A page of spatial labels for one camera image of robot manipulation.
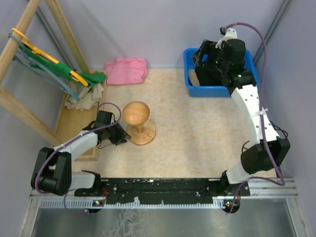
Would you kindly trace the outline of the black cap with gold embroidery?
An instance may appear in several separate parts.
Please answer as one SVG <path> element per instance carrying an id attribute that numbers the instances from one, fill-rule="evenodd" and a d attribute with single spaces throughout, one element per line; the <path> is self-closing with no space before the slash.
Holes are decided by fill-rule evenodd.
<path id="1" fill-rule="evenodd" d="M 200 86 L 224 86 L 224 68 L 219 59 L 195 61 L 195 73 Z"/>

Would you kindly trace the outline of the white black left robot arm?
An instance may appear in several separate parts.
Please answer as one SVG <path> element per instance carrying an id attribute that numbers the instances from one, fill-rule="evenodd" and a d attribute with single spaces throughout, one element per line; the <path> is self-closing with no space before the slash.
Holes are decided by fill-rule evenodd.
<path id="1" fill-rule="evenodd" d="M 44 147 L 39 151 L 31 187 L 41 193 L 58 196 L 71 190 L 85 189 L 92 196 L 97 196 L 103 190 L 103 184 L 97 181 L 100 175 L 92 171 L 72 172 L 72 163 L 104 140 L 117 146 L 130 138 L 119 122 L 114 120 L 113 113 L 99 111 L 96 120 L 77 136 L 59 146 Z"/>

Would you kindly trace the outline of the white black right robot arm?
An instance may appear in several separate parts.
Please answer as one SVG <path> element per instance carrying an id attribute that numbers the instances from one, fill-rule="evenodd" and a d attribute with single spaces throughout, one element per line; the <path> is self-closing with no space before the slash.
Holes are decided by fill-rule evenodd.
<path id="1" fill-rule="evenodd" d="M 290 148 L 287 138 L 275 131 L 259 97 L 254 73 L 246 65 L 245 43 L 239 39 L 215 42 L 205 39 L 192 55 L 197 69 L 205 69 L 214 82 L 223 85 L 239 108 L 250 147 L 240 162 L 222 173 L 221 191 L 230 196 L 243 181 L 262 171 L 279 167 Z"/>

